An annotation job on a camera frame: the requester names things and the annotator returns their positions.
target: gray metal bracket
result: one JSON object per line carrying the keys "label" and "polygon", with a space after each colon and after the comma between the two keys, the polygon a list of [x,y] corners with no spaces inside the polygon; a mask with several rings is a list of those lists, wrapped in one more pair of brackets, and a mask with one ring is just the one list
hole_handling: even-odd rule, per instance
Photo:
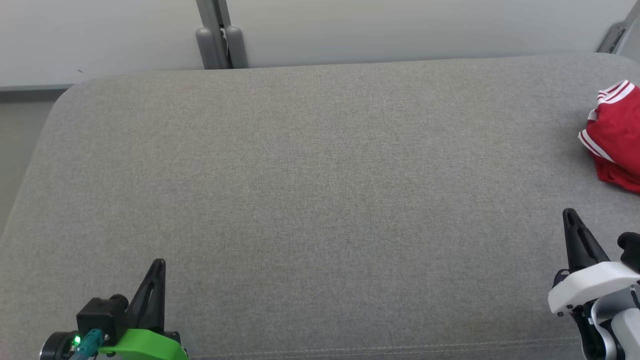
{"label": "gray metal bracket", "polygon": [[598,48],[598,53],[614,54],[618,50],[618,46],[621,44],[622,38],[625,36],[627,30],[633,25],[633,23],[640,15],[640,0],[636,1],[634,6],[627,14],[625,20],[617,22],[609,28],[604,40]]}
{"label": "gray metal bracket", "polygon": [[607,33],[607,36],[604,37],[602,44],[598,48],[598,53],[607,53],[612,54],[616,50],[616,46],[620,43],[622,36],[627,31],[628,24],[626,21],[621,21],[616,24],[613,24]]}
{"label": "gray metal bracket", "polygon": [[196,30],[196,41],[204,68],[248,67],[242,30],[231,25],[226,0],[196,0],[196,3],[203,25]]}

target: gray fabric surface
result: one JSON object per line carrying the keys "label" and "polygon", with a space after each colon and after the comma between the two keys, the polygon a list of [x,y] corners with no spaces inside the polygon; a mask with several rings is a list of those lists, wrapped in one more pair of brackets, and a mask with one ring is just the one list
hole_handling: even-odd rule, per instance
{"label": "gray fabric surface", "polygon": [[574,207],[612,257],[640,198],[578,139],[604,54],[156,72],[54,106],[2,239],[0,357],[167,260],[195,359],[580,359],[547,292]]}

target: red cloth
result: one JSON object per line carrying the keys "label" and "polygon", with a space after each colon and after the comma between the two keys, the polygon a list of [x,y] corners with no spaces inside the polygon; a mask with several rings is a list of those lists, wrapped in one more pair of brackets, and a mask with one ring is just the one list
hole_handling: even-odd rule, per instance
{"label": "red cloth", "polygon": [[640,193],[640,88],[624,80],[602,90],[578,138],[601,181]]}

